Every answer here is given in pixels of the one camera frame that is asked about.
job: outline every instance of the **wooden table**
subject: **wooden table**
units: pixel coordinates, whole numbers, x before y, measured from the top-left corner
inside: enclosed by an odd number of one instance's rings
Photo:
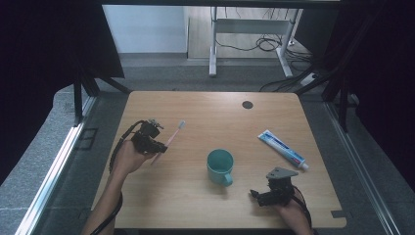
[[[251,109],[242,104],[250,101]],[[165,143],[186,120],[168,150],[151,166],[131,173],[122,189],[124,203],[116,219],[121,228],[286,228],[271,208],[260,207],[250,189],[268,192],[266,174],[275,166],[295,170],[292,178],[312,215],[314,227],[344,227],[336,192],[316,146],[299,98],[291,93],[132,92],[115,142],[134,122],[155,118]],[[309,171],[298,170],[257,135],[269,129],[306,158]],[[222,187],[208,179],[207,156],[216,148],[232,153],[234,183]],[[105,170],[96,199],[109,172]]]

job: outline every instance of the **toothpaste tube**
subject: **toothpaste tube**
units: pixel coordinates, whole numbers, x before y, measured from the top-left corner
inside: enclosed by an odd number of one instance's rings
[[[274,148],[278,153],[284,156],[284,158],[286,158],[296,167],[308,169],[308,164],[305,163],[305,159],[298,153],[294,152],[294,150],[290,149],[290,147],[288,147],[274,134],[272,134],[271,131],[265,130],[260,135],[258,135],[258,138]]]

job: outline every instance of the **metal rail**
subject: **metal rail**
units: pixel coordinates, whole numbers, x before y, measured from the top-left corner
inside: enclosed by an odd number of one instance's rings
[[[68,157],[73,150],[73,147],[82,132],[84,124],[87,120],[88,114],[95,103],[95,97],[89,97],[86,99],[83,105],[83,115],[85,118],[82,122],[75,127],[72,127],[64,141],[58,155],[53,161],[48,173],[46,174],[43,183],[41,184],[36,196],[34,197],[30,207],[28,208],[21,225],[19,226],[16,234],[31,234],[35,229],[37,222],[40,219],[41,214],[44,212],[46,204],[55,188],[59,177],[61,176],[62,170],[64,169]]]
[[[357,173],[357,176],[360,179],[360,182],[372,203],[372,206],[382,223],[385,231],[389,235],[398,235],[400,234],[399,229],[394,222],[392,213],[388,209],[385,200],[382,198],[381,194],[379,193],[378,189],[376,188],[375,183],[373,182],[372,178],[369,175],[366,167],[364,166],[363,161],[360,159],[360,156],[353,145],[349,135],[344,132],[342,127],[339,125],[337,121],[337,113],[333,108],[333,105],[329,103],[325,103],[326,109],[329,112],[332,124],[335,126],[336,131],[338,132],[339,136],[342,139],[342,142],[346,146],[347,156],[350,159],[350,162]]]

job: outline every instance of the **teal mug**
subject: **teal mug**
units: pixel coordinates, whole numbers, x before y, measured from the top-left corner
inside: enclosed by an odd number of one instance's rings
[[[233,183],[231,171],[233,168],[233,157],[224,149],[216,149],[207,156],[207,173],[209,179],[216,184],[225,187]]]

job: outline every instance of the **person's right hand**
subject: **person's right hand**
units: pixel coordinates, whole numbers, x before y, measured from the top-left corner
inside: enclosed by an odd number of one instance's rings
[[[303,202],[299,190],[296,188],[294,190],[295,197]],[[273,205],[271,207],[280,214],[287,226],[289,226],[297,235],[313,235],[313,231],[308,225],[308,220],[305,217],[301,206],[297,202],[291,200],[286,206]]]

